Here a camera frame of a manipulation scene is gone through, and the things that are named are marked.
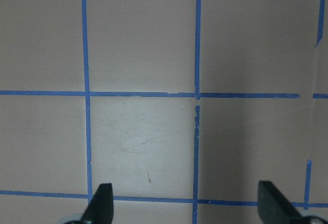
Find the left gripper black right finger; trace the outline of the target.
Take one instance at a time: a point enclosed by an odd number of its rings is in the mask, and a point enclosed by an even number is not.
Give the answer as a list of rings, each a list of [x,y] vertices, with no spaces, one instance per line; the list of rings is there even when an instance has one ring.
[[[258,183],[258,215],[265,224],[306,223],[306,218],[271,181]]]

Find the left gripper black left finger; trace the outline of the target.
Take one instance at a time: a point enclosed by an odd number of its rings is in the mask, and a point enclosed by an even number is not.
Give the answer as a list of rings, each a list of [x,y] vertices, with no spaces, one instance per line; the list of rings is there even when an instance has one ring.
[[[78,223],[111,224],[113,216],[112,184],[100,184]]]

